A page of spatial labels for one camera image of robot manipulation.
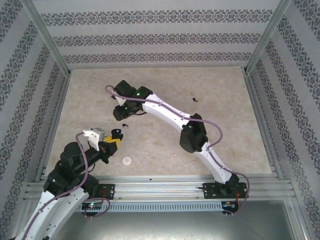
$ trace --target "enclosure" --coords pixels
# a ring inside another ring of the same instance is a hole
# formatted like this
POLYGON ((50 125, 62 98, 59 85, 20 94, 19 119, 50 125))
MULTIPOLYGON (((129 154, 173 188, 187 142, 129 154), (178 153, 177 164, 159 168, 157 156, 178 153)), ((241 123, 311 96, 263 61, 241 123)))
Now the enclosure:
POLYGON ((0 239, 22 230, 64 146, 94 127, 124 134, 92 172, 115 184, 113 208, 92 222, 75 213, 59 239, 320 239, 319 4, 2 0, 0 239), (198 189, 214 180, 178 132, 150 114, 114 119, 104 87, 122 79, 221 126, 215 151, 251 184, 241 218, 204 209, 221 204, 198 189))

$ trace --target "black cable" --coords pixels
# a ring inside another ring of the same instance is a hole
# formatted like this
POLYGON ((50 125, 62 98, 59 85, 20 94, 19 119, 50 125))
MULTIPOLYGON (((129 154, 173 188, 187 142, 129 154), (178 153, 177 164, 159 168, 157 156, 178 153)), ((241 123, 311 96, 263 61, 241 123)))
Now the black cable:
POLYGON ((88 171, 88 173, 91 173, 95 169, 95 167, 96 167, 96 164, 93 164, 93 168, 90 171, 88 171))
POLYGON ((134 115, 142 116, 142 115, 145 115, 145 114, 147 114, 147 112, 146 112, 146 111, 145 111, 145 112, 143 112, 143 113, 135 113, 134 115))

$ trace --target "patterned wallpaper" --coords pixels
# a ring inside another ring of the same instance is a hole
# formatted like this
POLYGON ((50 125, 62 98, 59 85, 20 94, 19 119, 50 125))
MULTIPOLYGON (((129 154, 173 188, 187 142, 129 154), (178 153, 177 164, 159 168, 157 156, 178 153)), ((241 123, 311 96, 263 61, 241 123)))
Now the patterned wallpaper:
POLYGON ((244 67, 278 2, 34 1, 71 69, 244 67))
POLYGON ((0 240, 17 218, 48 138, 64 77, 18 0, 0 3, 0 240))
POLYGON ((292 1, 251 73, 311 239, 320 239, 319 16, 319 1, 292 1))

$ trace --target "white round disc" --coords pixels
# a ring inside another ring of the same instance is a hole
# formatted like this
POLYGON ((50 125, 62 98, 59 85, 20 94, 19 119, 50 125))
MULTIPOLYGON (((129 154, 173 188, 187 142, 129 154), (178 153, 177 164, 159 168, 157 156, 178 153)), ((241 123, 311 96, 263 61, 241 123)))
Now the white round disc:
POLYGON ((122 158, 122 163, 125 166, 129 166, 130 164, 132 164, 132 158, 130 156, 124 156, 122 158))

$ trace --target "marble-patterned surface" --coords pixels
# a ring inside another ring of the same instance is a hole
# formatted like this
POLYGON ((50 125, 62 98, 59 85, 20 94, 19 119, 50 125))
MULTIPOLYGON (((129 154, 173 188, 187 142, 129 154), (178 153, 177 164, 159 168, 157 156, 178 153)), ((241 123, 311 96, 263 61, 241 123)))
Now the marble-patterned surface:
MULTIPOLYGON (((178 67, 73 70, 46 175, 54 169, 64 146, 83 129, 94 127, 107 134, 120 128, 124 138, 109 164, 99 161, 92 175, 210 174, 200 159, 180 147, 180 133, 159 118, 145 114, 115 120, 113 109, 117 101, 104 88, 107 84, 115 86, 122 79, 136 88, 151 89, 183 112, 198 113, 218 124, 223 139, 214 150, 230 169, 250 174, 271 172, 240 67, 178 67), (122 164, 126 155, 133 159, 129 166, 122 164)), ((218 139, 216 129, 210 125, 206 129, 211 142, 218 139)), ((81 140, 87 147, 86 138, 81 140)))

